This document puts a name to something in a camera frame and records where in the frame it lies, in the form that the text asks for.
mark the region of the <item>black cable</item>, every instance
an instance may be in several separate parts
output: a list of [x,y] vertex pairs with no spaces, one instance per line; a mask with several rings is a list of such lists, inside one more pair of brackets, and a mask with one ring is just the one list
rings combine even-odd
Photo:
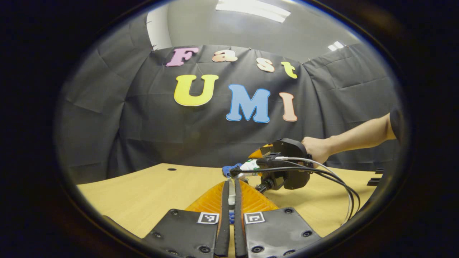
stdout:
[[[303,166],[303,165],[300,165],[300,164],[296,164],[295,162],[290,162],[290,161],[287,161],[287,160],[278,160],[278,161],[283,162],[283,163],[293,164],[295,166],[298,166],[298,167],[301,167],[301,168],[304,168],[304,169],[310,169],[310,167],[306,167],[306,166]],[[344,183],[344,181],[341,178],[337,177],[336,175],[334,175],[334,174],[332,174],[332,173],[330,173],[328,171],[324,171],[324,170],[320,170],[320,169],[316,169],[316,170],[317,170],[317,171],[315,171],[316,173],[325,172],[327,175],[329,175],[329,176],[333,177],[334,179]]]
[[[306,166],[302,166],[300,164],[295,164],[296,166],[295,167],[280,167],[280,168],[263,168],[263,169],[257,169],[257,170],[251,170],[251,171],[256,171],[256,172],[286,172],[286,171],[290,171],[290,170],[298,170],[298,171],[305,171],[305,172],[313,172],[313,173],[317,173],[319,174],[320,176],[323,176],[323,174],[326,174],[326,175],[329,175],[333,178],[336,178],[336,176],[328,171],[323,171],[323,170],[320,170],[320,169],[316,169],[316,168],[309,168],[309,167],[306,167]],[[360,209],[360,196],[358,195],[358,193],[352,189],[350,186],[346,185],[341,179],[337,178],[337,179],[333,179],[333,178],[329,178],[329,177],[326,177],[326,176],[323,176],[337,184],[340,184],[342,186],[344,186],[347,190],[351,191],[356,197],[357,197],[357,200],[358,200],[358,208],[357,210]]]
[[[298,167],[308,168],[308,167],[306,167],[306,166],[297,164],[297,163],[295,163],[295,162],[290,162],[290,161],[287,161],[287,160],[279,160],[279,161],[281,161],[281,162],[283,162],[283,163],[293,164],[293,165],[296,165],[296,166],[298,166]],[[318,174],[319,176],[324,177],[324,178],[326,178],[326,179],[332,180],[332,178],[329,178],[328,176],[323,175],[321,172],[316,172],[316,174]],[[333,176],[333,178],[335,178],[336,180],[338,180],[338,181],[340,181],[341,183],[345,184],[344,181],[343,181],[341,178],[337,177],[337,176],[334,175],[334,174],[333,174],[332,176]],[[347,218],[347,221],[349,221],[349,220],[351,219],[351,217],[352,217],[352,212],[354,211],[354,205],[355,205],[355,204],[354,204],[354,196],[353,196],[353,193],[352,193],[349,189],[347,189],[346,187],[345,187],[345,189],[346,189],[346,192],[351,196],[351,211],[350,211],[350,214],[349,214],[349,218]]]
[[[340,182],[338,182],[338,181],[335,181],[333,178],[329,178],[329,177],[326,176],[326,175],[322,175],[321,173],[317,173],[317,175],[319,175],[319,176],[321,176],[321,177],[325,177],[326,179],[331,180],[331,181],[334,181],[334,182],[336,182],[336,183],[340,183]],[[351,212],[350,212],[350,214],[349,214],[349,218],[347,218],[347,221],[349,221],[349,220],[351,219],[351,217],[352,217],[352,212],[354,212],[354,205],[355,205],[355,204],[354,204],[354,195],[353,195],[353,192],[351,192],[346,186],[344,186],[344,188],[346,189],[347,193],[348,193],[349,195],[351,195]],[[358,209],[360,208],[360,198],[358,197],[358,195],[357,195],[357,199],[358,199],[358,208],[357,208],[357,210],[358,210]]]
[[323,170],[320,170],[320,169],[316,169],[316,168],[309,168],[309,167],[306,167],[306,166],[302,166],[300,164],[296,164],[297,166],[296,167],[279,167],[279,168],[263,168],[263,169],[257,169],[257,170],[244,170],[244,171],[241,171],[241,172],[285,172],[285,171],[290,171],[290,170],[301,170],[301,171],[305,171],[305,172],[313,172],[313,173],[323,173],[323,174],[326,174],[326,175],[329,175],[335,179],[337,179],[338,181],[341,181],[343,182],[341,179],[337,178],[337,176],[335,176],[334,174],[328,172],[328,171],[323,171]]

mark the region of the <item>human arm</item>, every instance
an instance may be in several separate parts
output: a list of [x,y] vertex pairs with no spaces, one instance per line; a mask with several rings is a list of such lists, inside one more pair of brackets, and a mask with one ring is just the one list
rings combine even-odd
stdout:
[[366,121],[365,123],[326,139],[304,137],[301,143],[313,160],[324,163],[328,157],[342,151],[371,148],[386,140],[395,139],[391,127],[390,114]]

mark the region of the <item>yellow letter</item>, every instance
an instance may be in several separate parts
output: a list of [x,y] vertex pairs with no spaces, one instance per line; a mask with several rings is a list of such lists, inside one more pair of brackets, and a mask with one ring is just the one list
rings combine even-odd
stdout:
[[212,57],[214,62],[234,62],[237,60],[236,53],[232,50],[220,50],[214,53],[215,56]]
[[259,57],[257,58],[257,63],[257,66],[260,68],[260,70],[270,73],[274,72],[274,66],[272,66],[273,62],[270,60]]
[[213,85],[218,79],[217,75],[205,74],[201,76],[204,80],[204,88],[199,96],[191,96],[191,82],[196,79],[195,75],[180,75],[177,76],[177,86],[175,87],[174,99],[177,103],[183,106],[200,106],[204,105],[212,98]]
[[285,69],[285,72],[287,73],[288,76],[296,79],[298,76],[292,72],[292,70],[295,70],[295,68],[289,63],[289,62],[280,62]]

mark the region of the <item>letter a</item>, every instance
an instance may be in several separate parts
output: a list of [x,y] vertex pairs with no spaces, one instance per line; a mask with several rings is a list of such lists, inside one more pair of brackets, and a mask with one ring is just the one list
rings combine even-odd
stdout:
[[234,62],[237,60],[236,53],[232,50],[220,50],[214,53],[212,61],[214,62]]

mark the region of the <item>ceiling light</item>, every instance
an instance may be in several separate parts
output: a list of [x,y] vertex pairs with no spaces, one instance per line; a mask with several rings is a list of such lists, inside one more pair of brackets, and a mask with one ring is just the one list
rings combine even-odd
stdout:
[[335,50],[337,49],[334,45],[329,45],[328,48],[329,48],[331,51],[335,51]]
[[290,15],[287,10],[256,0],[219,0],[215,9],[249,13],[280,23],[284,22],[285,18]]
[[337,48],[343,48],[343,44],[341,44],[339,41],[335,42],[333,45],[335,45]]

